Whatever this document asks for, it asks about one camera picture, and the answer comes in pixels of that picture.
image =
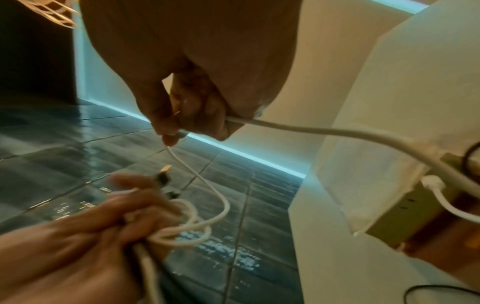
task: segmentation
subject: wall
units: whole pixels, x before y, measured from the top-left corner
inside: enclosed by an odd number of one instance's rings
[[[462,154],[480,134],[479,10],[475,0],[440,0],[383,36],[333,125],[388,132],[433,155]],[[321,183],[356,228],[422,174],[401,153],[351,139],[328,138],[317,161]]]
[[[369,0],[304,1],[291,74],[262,119],[330,126],[376,39],[409,16]],[[125,84],[86,39],[83,52],[85,83],[80,97],[139,113]],[[221,144],[305,174],[322,140],[245,126]]]

